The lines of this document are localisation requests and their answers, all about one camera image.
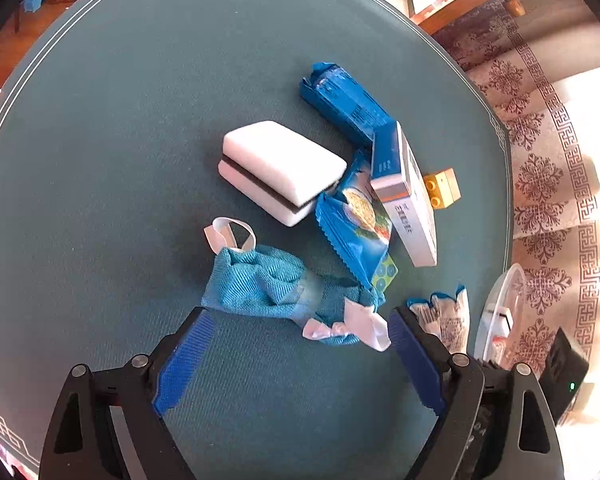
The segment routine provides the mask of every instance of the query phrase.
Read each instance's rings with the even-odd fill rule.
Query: white sponge
[[[224,179],[288,227],[314,209],[316,196],[346,168],[339,156],[273,121],[226,134],[218,164]]]

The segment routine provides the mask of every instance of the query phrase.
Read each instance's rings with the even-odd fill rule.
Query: wooden floor
[[[13,16],[0,31],[0,88],[36,40],[44,33],[67,4],[43,3],[36,12],[20,12],[20,30],[14,31]]]

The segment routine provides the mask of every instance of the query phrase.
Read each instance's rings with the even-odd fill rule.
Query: blue snack package
[[[315,205],[315,217],[327,240],[366,288],[372,287],[387,254],[392,229],[369,183],[370,174],[368,152],[357,150],[334,193],[321,193]]]
[[[300,82],[300,95],[333,123],[357,148],[373,144],[374,129],[391,116],[355,79],[335,63],[315,63]]]

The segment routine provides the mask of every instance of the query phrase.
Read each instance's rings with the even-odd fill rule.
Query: teal cloth
[[[280,249],[258,245],[253,251],[240,252],[224,248],[216,256],[202,305],[242,316],[287,318],[296,322],[306,314],[305,320],[313,317],[331,327],[344,320],[344,298],[373,305],[374,312],[384,303],[382,292],[373,287],[366,290],[353,280],[333,276],[308,280],[307,272],[300,258]],[[309,295],[314,292],[319,296],[314,305],[299,304],[300,283],[314,288],[308,291]],[[348,345],[360,339],[350,334],[320,341]]]

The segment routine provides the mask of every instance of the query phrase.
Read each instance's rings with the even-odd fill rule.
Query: yellow toy block
[[[460,189],[453,168],[440,173],[423,176],[433,209],[449,207],[460,199]]]

